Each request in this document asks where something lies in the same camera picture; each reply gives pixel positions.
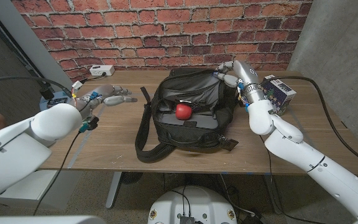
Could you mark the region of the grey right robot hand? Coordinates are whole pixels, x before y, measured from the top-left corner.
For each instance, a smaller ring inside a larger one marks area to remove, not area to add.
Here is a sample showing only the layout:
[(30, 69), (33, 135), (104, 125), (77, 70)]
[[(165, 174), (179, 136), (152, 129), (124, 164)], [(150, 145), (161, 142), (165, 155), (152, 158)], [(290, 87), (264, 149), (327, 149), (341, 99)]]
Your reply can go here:
[(240, 83), (243, 87), (259, 84), (256, 71), (249, 64), (238, 60), (220, 64), (213, 75), (231, 88), (238, 87)]

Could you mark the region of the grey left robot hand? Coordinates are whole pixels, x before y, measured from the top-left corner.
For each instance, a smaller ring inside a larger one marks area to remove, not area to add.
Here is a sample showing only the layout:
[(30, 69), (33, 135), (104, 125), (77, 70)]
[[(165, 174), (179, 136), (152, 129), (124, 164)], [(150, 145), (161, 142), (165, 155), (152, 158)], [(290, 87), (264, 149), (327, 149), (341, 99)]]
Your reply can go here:
[(85, 93), (76, 101), (72, 101), (73, 105), (78, 111), (90, 112), (100, 104), (106, 106), (116, 106), (121, 103), (135, 103), (137, 98), (131, 97), (132, 92), (127, 88), (121, 86), (105, 84), (101, 85), (94, 90)]

